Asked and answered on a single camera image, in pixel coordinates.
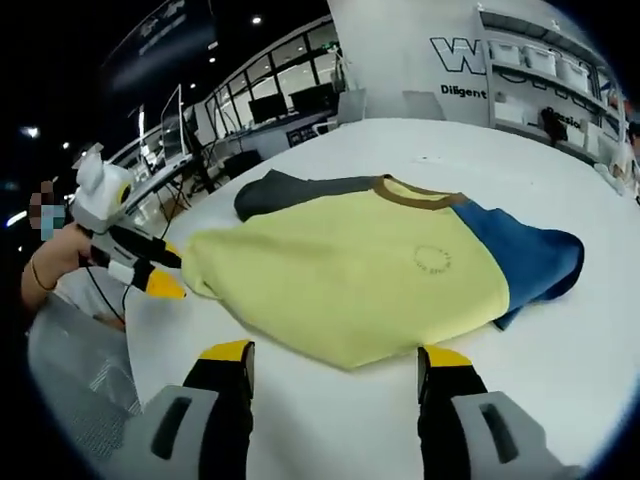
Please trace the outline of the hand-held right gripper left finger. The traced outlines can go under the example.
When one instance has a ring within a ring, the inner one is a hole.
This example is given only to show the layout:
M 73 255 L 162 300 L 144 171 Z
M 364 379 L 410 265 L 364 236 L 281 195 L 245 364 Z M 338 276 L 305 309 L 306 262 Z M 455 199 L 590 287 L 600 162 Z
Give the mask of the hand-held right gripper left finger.
M 204 350 L 182 384 L 164 387 L 129 420 L 121 479 L 244 479 L 253 430 L 255 344 Z

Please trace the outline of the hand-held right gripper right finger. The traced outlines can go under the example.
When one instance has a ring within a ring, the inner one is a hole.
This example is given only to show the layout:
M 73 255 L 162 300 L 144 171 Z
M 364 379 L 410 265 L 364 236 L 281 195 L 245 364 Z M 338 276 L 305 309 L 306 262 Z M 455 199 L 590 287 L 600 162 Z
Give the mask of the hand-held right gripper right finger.
M 417 349 L 417 431 L 426 479 L 580 479 L 547 448 L 546 432 L 472 362 L 437 346 Z

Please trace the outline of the person's left hand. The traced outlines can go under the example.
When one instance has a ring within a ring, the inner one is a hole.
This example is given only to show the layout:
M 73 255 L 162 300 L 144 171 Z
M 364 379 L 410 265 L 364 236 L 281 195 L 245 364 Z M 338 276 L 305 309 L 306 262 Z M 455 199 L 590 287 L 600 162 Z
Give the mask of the person's left hand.
M 79 268 L 81 257 L 89 259 L 90 256 L 89 237 L 72 222 L 42 245 L 34 264 L 42 285 L 53 289 L 62 276 Z

